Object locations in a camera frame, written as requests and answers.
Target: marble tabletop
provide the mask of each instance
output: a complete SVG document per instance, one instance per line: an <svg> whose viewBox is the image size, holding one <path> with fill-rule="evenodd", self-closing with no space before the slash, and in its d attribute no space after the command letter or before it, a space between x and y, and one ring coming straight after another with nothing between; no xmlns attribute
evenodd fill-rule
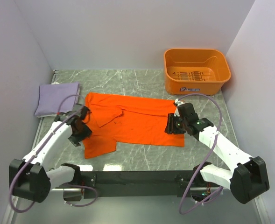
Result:
<svg viewBox="0 0 275 224"><path fill-rule="evenodd" d="M80 95L90 91L105 94L119 94L148 98L173 99L164 88L163 70L59 70L55 72L54 81L59 83L80 83ZM213 98L219 104L223 121L220 131L232 143L237 145L233 127L227 112L222 92ZM219 122L219 113L215 105L201 96L190 96L189 102L194 105L200 118L206 117L215 125ZM53 117L42 119L38 134L38 142L49 130ZM140 144L117 143L116 152L101 155L91 159L84 158L84 147L74 147L69 140L62 143L63 152L52 161L51 167L57 168L68 162L76 165L89 165L93 171L102 170L188 170L200 164L208 154L209 148L185 135L185 147L166 147ZM227 168L216 154L208 161L212 164Z"/></svg>

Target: orange shirt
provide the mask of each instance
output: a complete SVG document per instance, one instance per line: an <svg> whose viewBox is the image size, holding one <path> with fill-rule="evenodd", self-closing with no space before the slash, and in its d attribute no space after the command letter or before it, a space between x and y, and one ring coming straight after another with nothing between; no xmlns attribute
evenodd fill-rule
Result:
<svg viewBox="0 0 275 224"><path fill-rule="evenodd" d="M85 158L116 150L116 142L184 146L184 135L164 132L173 100L98 94L91 92L85 105L91 110L84 122L92 135L83 141Z"/></svg>

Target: plastic basket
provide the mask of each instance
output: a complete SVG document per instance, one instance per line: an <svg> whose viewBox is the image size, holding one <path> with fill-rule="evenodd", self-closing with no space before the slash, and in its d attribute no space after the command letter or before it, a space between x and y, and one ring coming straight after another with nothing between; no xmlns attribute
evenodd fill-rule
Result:
<svg viewBox="0 0 275 224"><path fill-rule="evenodd" d="M165 89L172 95L214 95L231 77L225 56L214 49L169 49L164 69Z"/></svg>

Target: purple cable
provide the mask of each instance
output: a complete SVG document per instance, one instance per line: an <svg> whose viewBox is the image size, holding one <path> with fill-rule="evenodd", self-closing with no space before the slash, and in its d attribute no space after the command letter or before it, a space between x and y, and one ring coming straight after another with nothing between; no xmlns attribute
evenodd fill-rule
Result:
<svg viewBox="0 0 275 224"><path fill-rule="evenodd" d="M69 97L83 97L83 96L80 96L80 95L70 95L68 97L66 97L62 103ZM36 151L36 156L41 152L41 150L45 147L45 145L48 143L48 141L51 139L51 137L55 134L55 132L63 125L65 124L70 118L72 118L73 116L75 116L77 113L79 113L81 111L81 109L84 107L84 105L82 107L80 107L76 112L72 113L70 116L68 116L65 120L63 120L54 130L52 133L50 133L50 135L47 137L47 139L41 144L41 146L38 148L38 150ZM15 211L15 212L18 212L18 213L23 213L23 212L27 212L29 209L31 209L31 207L34 205L35 202L32 202L30 204L30 206L24 210L20 210L18 208L16 208L14 206L14 203L12 201L12 196L13 196L13 190L14 190L14 187L15 187L15 184L19 178L19 176L22 174L22 172L26 169L26 167L34 160L35 156L33 155L25 164L23 167L21 167L21 169L17 172L16 176L13 178L12 180L12 183L10 185L10 189L9 189L9 203L10 203L10 206L12 207L12 209Z"/></svg>
<svg viewBox="0 0 275 224"><path fill-rule="evenodd" d="M216 105L216 107L217 107L217 109L218 109L218 111L219 111L219 124L218 124L218 126L217 126L217 131L219 131L219 129L220 129L220 127L221 127L221 123L222 123L222 112L221 112L221 109L220 109L219 105L217 104L217 102L216 102L212 97L206 96L206 95L201 94L201 93L192 93L192 94L188 94L188 95L185 95L185 96L180 97L178 100L181 100L181 99L183 99L183 98L185 98L185 97L187 97L187 96L203 96L203 97L208 98L210 101L212 101L212 102ZM179 205L179 213L180 213L181 215L185 215L185 214L191 212L191 211L194 210L196 207L198 207L200 204L204 203L204 202L207 201L209 198L211 198L213 195L216 195L216 196L211 200L211 201L213 201L213 200L220 194L220 192L221 192L222 189L223 189L223 187L219 187L216 191L214 191L212 194L210 194L209 196L207 196L207 197L206 197L204 200L202 200L200 203L197 203L197 204L196 204L195 206L193 206L191 209L189 209L189 210L187 210L187 211L182 211L182 206L183 206L183 203L184 203L184 201L185 201L186 195L187 195L188 191L190 190L190 187L191 187L191 185L192 185L192 183L193 183L193 181L194 181L196 175L199 173L199 171L201 170L201 168L202 168L202 166L204 165L204 163L207 161L207 159L209 158L209 156L212 154L212 152L213 152L213 150L214 150L214 148L215 148L215 146L216 146L216 143L217 143L217 138L218 138L218 136L215 135L214 143L213 143L213 146L212 146L211 150L209 151L209 153L207 154L207 156L203 159L203 161L201 162L201 164L199 164L198 168L196 169L196 171L195 171L194 174L192 175L192 177L191 177L191 179L190 179L190 181L189 181L189 183L188 183L188 185L187 185L187 187L186 187L186 190L184 191L183 197L182 197L182 199L181 199L181 201L180 201L180 205Z"/></svg>
<svg viewBox="0 0 275 224"><path fill-rule="evenodd" d="M70 203L70 202L66 202L66 204L69 204L69 205L71 205L71 206L73 206L73 207L85 207L85 206L91 205L91 204L93 204L93 203L97 200L97 198L98 198L98 192L97 192L96 189L94 189L94 188L91 188L91 187L88 187L88 186L80 186L80 185L67 184L67 183L66 183L65 185L68 185L68 186L74 187L74 188L85 188L85 189L89 189L89 190L92 190L92 191L95 192L95 198L94 198L91 202L89 202L88 204L72 204L72 203Z"/></svg>

